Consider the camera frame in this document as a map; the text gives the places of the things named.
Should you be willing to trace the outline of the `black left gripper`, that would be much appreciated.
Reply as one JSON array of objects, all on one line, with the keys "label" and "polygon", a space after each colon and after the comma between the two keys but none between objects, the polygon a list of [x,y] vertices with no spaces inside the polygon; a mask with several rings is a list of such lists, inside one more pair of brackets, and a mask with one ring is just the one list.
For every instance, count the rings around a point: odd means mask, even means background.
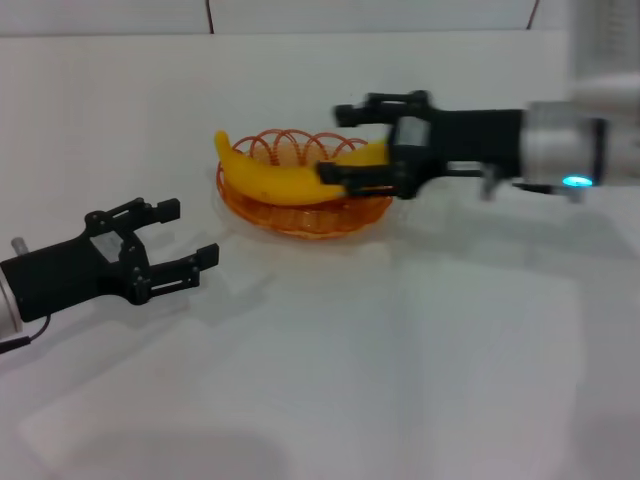
[{"label": "black left gripper", "polygon": [[109,211],[85,216],[77,237],[5,260],[1,270],[22,321],[28,323],[100,296],[119,296],[132,305],[196,288],[201,272],[218,265],[214,243],[178,260],[149,265],[135,231],[180,218],[181,204],[152,205],[136,198]]}]

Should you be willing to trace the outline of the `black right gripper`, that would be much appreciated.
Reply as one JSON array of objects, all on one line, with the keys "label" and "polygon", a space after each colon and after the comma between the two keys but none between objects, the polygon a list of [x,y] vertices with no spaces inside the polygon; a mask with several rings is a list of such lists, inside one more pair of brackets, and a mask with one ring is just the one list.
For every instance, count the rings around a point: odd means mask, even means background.
[{"label": "black right gripper", "polygon": [[347,197],[409,200],[449,176],[482,178],[488,197],[500,181],[522,173],[522,110],[441,110],[418,91],[369,93],[359,105],[334,106],[333,116],[338,127],[390,125],[390,164],[317,164],[321,183],[341,187]]}]

